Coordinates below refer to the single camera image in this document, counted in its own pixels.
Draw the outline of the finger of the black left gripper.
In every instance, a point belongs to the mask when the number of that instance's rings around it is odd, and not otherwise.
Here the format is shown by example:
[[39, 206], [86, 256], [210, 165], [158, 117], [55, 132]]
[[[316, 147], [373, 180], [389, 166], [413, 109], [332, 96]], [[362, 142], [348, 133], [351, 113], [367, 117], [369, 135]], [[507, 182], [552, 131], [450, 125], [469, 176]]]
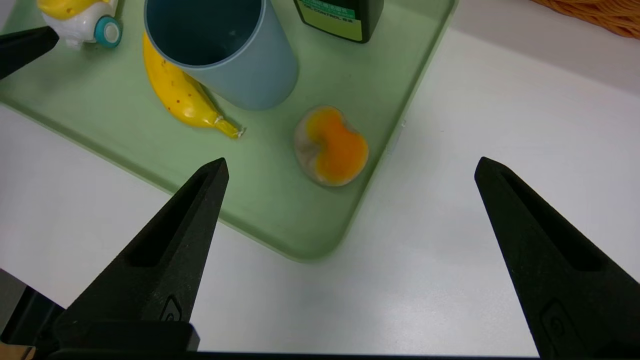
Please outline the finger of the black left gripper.
[[3, 80], [45, 55], [60, 37], [50, 26], [3, 34], [0, 37], [0, 79]]

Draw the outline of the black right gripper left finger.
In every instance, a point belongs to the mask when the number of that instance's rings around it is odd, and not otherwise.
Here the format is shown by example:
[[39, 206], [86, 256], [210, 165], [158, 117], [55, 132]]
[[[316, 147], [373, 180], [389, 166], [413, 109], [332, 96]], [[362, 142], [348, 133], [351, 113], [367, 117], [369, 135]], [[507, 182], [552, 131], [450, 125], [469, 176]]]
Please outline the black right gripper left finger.
[[58, 317], [59, 350], [183, 352], [229, 182], [224, 158], [200, 167]]

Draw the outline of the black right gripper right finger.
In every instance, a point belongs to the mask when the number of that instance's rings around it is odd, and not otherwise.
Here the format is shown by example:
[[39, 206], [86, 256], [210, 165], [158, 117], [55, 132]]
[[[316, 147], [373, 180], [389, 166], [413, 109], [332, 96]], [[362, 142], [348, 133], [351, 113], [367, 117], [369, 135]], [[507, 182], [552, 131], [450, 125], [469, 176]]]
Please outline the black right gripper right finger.
[[474, 180], [541, 357], [637, 357], [640, 287], [514, 171]]

